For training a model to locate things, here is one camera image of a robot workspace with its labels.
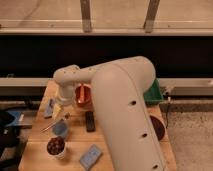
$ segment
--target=wooden table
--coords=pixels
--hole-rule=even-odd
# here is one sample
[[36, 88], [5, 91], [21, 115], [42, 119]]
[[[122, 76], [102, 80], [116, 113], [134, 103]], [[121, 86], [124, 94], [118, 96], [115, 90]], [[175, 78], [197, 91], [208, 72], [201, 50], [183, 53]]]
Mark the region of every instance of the wooden table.
[[[80, 157], [89, 149], [92, 144], [96, 144], [102, 151], [103, 155], [100, 160], [94, 165], [92, 171], [114, 171], [112, 161], [105, 144], [100, 126], [96, 122], [96, 131], [87, 133], [85, 128], [84, 110], [73, 108], [72, 106], [65, 107], [60, 115], [70, 112], [72, 114], [69, 120], [70, 130], [69, 136], [66, 138], [66, 146], [68, 149], [67, 158], [58, 160], [49, 155], [46, 151], [46, 145], [50, 138], [55, 137], [51, 129], [45, 133], [41, 132], [53, 120], [44, 119], [44, 109], [50, 98], [53, 98], [57, 89], [57, 85], [50, 81], [48, 82], [44, 97], [42, 99], [37, 117], [33, 123], [33, 127], [26, 145], [21, 163], [20, 171], [83, 171], [83, 167], [79, 163]], [[149, 113], [156, 116], [163, 122], [163, 118], [158, 105], [148, 108]], [[160, 142], [162, 151], [170, 171], [176, 171], [176, 163], [171, 149], [168, 135]]]

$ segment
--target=cup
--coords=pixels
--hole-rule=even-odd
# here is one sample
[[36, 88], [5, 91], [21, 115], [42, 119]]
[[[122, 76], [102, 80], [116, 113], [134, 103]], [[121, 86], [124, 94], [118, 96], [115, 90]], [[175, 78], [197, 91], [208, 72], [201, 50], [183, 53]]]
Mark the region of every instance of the cup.
[[60, 136], [63, 139], [66, 138], [67, 134], [68, 134], [69, 128], [67, 123], [64, 120], [60, 120], [58, 121], [55, 125], [53, 125], [52, 127], [52, 132], [56, 135], [56, 136]]
[[62, 137], [51, 138], [47, 144], [47, 152], [58, 159], [66, 156], [65, 141]]
[[77, 107], [82, 109], [92, 108], [91, 88], [89, 85], [80, 84], [75, 90], [75, 102]]

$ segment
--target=blue cup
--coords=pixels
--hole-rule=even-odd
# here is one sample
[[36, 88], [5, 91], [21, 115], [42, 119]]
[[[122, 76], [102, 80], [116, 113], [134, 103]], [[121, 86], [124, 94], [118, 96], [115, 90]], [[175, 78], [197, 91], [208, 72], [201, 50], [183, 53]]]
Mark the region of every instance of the blue cup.
[[66, 138], [68, 134], [68, 125], [63, 120], [60, 120], [52, 127], [52, 131], [55, 135]]

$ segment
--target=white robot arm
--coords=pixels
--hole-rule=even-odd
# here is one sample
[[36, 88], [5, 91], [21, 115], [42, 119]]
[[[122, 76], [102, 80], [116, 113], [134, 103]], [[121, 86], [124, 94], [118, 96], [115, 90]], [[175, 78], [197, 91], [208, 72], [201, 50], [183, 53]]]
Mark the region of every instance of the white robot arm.
[[116, 171], [166, 171], [143, 93], [155, 69], [144, 57], [115, 60], [79, 69], [57, 70], [58, 101], [73, 101], [75, 83], [91, 83], [92, 102]]

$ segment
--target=green box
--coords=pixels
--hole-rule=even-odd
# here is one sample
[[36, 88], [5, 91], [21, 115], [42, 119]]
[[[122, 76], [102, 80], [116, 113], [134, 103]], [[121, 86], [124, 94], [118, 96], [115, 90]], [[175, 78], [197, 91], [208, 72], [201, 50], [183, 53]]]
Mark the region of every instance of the green box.
[[144, 100], [148, 105], [156, 105], [163, 101], [163, 95], [157, 79], [155, 79], [149, 90], [144, 93]]

